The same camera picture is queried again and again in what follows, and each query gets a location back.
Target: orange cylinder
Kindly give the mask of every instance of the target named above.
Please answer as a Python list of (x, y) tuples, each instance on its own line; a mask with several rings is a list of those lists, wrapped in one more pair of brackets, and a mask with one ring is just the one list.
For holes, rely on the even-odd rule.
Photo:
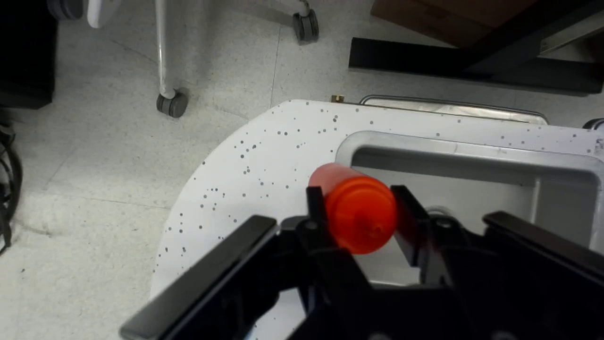
[(381, 181), (330, 162), (311, 173), (309, 184), (325, 194), (328, 230), (340, 247), (372, 252), (394, 234), (396, 200)]

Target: concrete floor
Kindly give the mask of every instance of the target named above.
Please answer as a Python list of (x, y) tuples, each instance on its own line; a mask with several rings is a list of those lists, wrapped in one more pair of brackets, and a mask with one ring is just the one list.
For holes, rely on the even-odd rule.
[(149, 296), (162, 222), (185, 179), (223, 137), (283, 99), (404, 94), (530, 109), (570, 126), (604, 107), (604, 96), (349, 69), (351, 35), (434, 43), (370, 16), (372, 0), (317, 0), (321, 39), (311, 45), (294, 41), (294, 0), (170, 3), (179, 16), (172, 69), (192, 96), (185, 116), (155, 111), (149, 0), (124, 1), (104, 30), (62, 22), (55, 101), (9, 111), (24, 186), (15, 245), (0, 258), (2, 340), (117, 337)]

